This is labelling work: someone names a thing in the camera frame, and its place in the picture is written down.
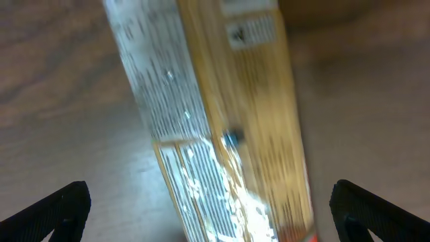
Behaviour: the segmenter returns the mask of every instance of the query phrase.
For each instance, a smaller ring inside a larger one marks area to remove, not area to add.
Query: wooden table
[[[429,5],[401,2],[290,32],[321,241],[337,240],[328,201],[341,178],[430,220]],[[185,241],[102,4],[0,10],[0,219],[85,179],[83,241]],[[389,31],[365,35],[372,23]]]
[[[83,241],[185,241],[101,2],[0,8],[0,220],[85,180]]]

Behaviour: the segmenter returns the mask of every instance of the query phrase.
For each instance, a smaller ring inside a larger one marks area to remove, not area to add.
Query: barcode
[[[275,23],[269,15],[228,24],[226,31],[233,50],[249,48],[275,40]]]

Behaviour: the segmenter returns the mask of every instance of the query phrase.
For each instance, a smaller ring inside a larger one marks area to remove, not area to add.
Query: white label
[[[277,0],[221,0],[225,16],[240,15],[253,11],[277,9]]]
[[[240,50],[275,40],[275,23],[271,16],[235,22],[226,27],[233,50]]]

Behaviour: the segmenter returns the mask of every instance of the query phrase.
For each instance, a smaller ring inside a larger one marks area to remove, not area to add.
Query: printed label
[[[271,16],[235,22],[226,27],[228,41],[233,50],[240,50],[273,42],[275,40],[275,23]]]
[[[277,0],[221,0],[225,16],[240,15],[253,11],[277,9]]]

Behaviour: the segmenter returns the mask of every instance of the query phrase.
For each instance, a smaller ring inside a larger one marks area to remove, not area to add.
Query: wood grain surface
[[[289,35],[321,241],[338,241],[328,202],[341,178],[430,220],[430,5],[383,2]],[[83,241],[185,241],[102,4],[0,12],[0,220],[84,179]]]
[[[279,241],[297,241],[313,217],[284,21],[278,9],[226,17],[220,2],[179,3],[212,140],[224,155],[223,133],[243,130],[250,159],[240,164],[249,167],[245,176],[252,184],[247,189],[266,204]],[[235,48],[228,31],[235,24],[244,43],[264,41]],[[230,155],[220,159],[234,167]]]
[[[0,220],[85,180],[83,241],[185,241],[101,2],[0,12]]]

